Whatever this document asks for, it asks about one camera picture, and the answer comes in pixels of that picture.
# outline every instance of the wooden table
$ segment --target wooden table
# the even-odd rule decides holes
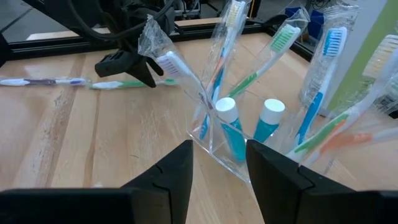
[[[269,39],[266,34],[241,37],[239,54],[228,75],[230,84],[237,82]],[[179,42],[177,47],[193,70],[202,74],[210,40]],[[87,77],[94,82],[131,79],[126,74],[98,78],[94,64],[107,53],[7,62],[0,68],[0,76]],[[295,108],[299,104],[292,96],[297,96],[307,68],[308,62],[289,51],[251,91],[265,98],[278,97]],[[97,183],[120,187],[188,139],[186,102],[176,86],[113,91],[68,86],[1,87],[0,190],[92,187]],[[389,153],[396,156],[397,151]],[[370,161],[372,156],[373,152],[365,154],[361,162]],[[369,186],[345,166],[356,172],[361,164],[356,160],[358,157],[351,155],[343,162],[336,161],[330,173],[344,184],[364,189]],[[390,161],[388,166],[397,167]],[[370,176],[381,179],[376,172]],[[193,177],[187,223],[263,223],[250,186],[197,146]]]

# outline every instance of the blue toothpaste tube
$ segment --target blue toothpaste tube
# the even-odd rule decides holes
[[[257,122],[254,139],[263,143],[279,127],[285,111],[283,102],[276,99],[268,99],[264,102],[264,107]]]
[[[239,112],[235,100],[229,97],[218,100],[216,110],[218,117],[230,125],[221,124],[232,155],[236,160],[244,161],[246,158],[246,142],[243,135],[237,131],[242,131],[242,125],[239,120]]]

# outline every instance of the white toothbrush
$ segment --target white toothbrush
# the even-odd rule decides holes
[[[347,28],[340,27],[331,28],[328,30],[325,38],[325,43],[323,45],[323,56],[321,59],[332,58],[333,60],[331,61],[328,70],[326,71],[326,75],[324,77],[324,80],[322,81],[322,85],[318,90],[317,95],[315,96],[310,107],[308,108],[307,114],[305,114],[303,123],[297,131],[297,135],[294,141],[294,147],[303,143],[308,129],[311,127],[313,120],[317,117],[319,109],[321,108],[323,100],[325,99],[325,95],[328,91],[330,80],[336,72],[338,58],[344,49],[346,39]]]
[[[87,78],[0,78],[0,86],[27,86],[27,85],[87,85]]]
[[[184,85],[185,91],[191,97],[199,99],[209,109],[213,109],[213,105],[206,97],[201,81],[176,53],[168,51],[166,54],[157,57],[156,62],[170,77],[177,79],[180,84]]]

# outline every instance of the blue toothbrush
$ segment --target blue toothbrush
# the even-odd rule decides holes
[[[214,89],[214,92],[213,92],[213,94],[211,96],[211,99],[217,99],[218,98],[218,95],[220,93],[221,81],[223,79],[223,73],[224,73],[224,67],[221,68],[220,75],[218,75],[217,79],[215,80],[214,86],[216,88]],[[199,135],[200,139],[204,139],[205,138],[206,133],[207,133],[207,129],[209,127],[209,122],[210,122],[209,115],[206,114],[205,120],[203,121],[203,123],[201,125],[201,129],[200,129],[200,135]]]
[[[328,30],[328,33],[326,35],[325,44],[323,46],[323,56],[322,57],[323,58],[332,58],[333,61],[331,62],[330,66],[326,72],[324,81],[322,82],[317,95],[315,96],[310,107],[308,108],[307,114],[304,117],[301,127],[297,131],[294,147],[303,143],[305,134],[307,133],[313,120],[317,117],[319,109],[321,108],[321,105],[325,98],[325,94],[328,91],[330,80],[336,71],[338,56],[343,51],[346,39],[347,39],[347,28],[340,27],[340,28],[331,28]]]

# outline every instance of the plastic wrapper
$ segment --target plastic wrapper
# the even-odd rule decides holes
[[[213,45],[211,46],[207,66],[202,77],[206,83],[206,92],[213,104],[220,98],[220,91],[228,70],[228,65],[234,53],[236,39],[241,35],[249,8],[249,1],[232,0],[223,9],[221,21],[213,31]],[[198,107],[193,115],[194,123],[200,122],[201,108]],[[200,139],[208,134],[210,118],[204,117],[201,126]]]
[[[345,27],[349,36],[355,20],[360,11],[359,6],[350,6],[339,3],[335,6],[328,7],[323,12],[325,23],[323,25],[323,34],[317,45],[314,56],[312,57],[310,67],[305,76],[300,97],[305,105],[309,105],[317,94],[324,80],[326,71],[328,70],[331,59],[322,57],[323,48],[327,31],[332,28]]]
[[[148,15],[138,44],[139,54],[154,59],[170,78],[178,81],[186,94],[197,103],[203,103],[208,110],[213,109],[199,78],[151,15]]]
[[[16,78],[16,77],[0,77],[0,86],[33,86],[33,85],[71,85],[86,86],[90,85],[89,78]]]
[[[165,80],[155,81],[156,85],[178,85],[173,78],[166,78]],[[147,85],[139,80],[126,80],[126,81],[110,81],[110,82],[98,82],[92,83],[88,86],[92,90],[120,90],[125,88],[139,88],[147,87]]]
[[[310,22],[310,16],[305,8],[301,7],[292,17],[286,19],[279,27],[271,41],[254,57],[247,72],[237,85],[230,91],[229,97],[235,97],[266,73],[290,46],[300,37]]]
[[[213,42],[202,76],[202,82],[205,83],[209,95],[213,94],[212,89],[216,79],[228,71],[236,40],[242,34],[246,22],[250,2],[250,0],[228,1],[220,15],[221,20],[211,36]]]
[[[387,83],[385,91],[375,102],[374,106],[384,114],[391,114],[398,110],[398,77],[394,76]]]
[[[309,155],[302,164],[322,175],[327,175],[335,159],[347,152],[368,149],[378,151],[383,148],[377,147],[375,144],[381,146],[386,142],[397,141],[398,122],[390,117],[381,116],[378,112],[375,108],[367,111],[365,116],[351,128],[316,148],[317,153]],[[376,116],[376,121],[366,119],[370,116]]]
[[[395,49],[386,59],[380,75],[362,99],[342,113],[331,113],[325,119],[326,124],[313,136],[290,151],[287,156],[297,162],[304,161],[304,165],[310,166],[320,156],[324,145],[355,126],[357,122],[371,124],[371,122],[374,123],[386,117],[386,111],[396,106],[395,102],[385,107],[377,107],[375,102],[379,101],[380,96],[386,92],[386,88],[395,82],[398,75],[397,64],[398,49]]]

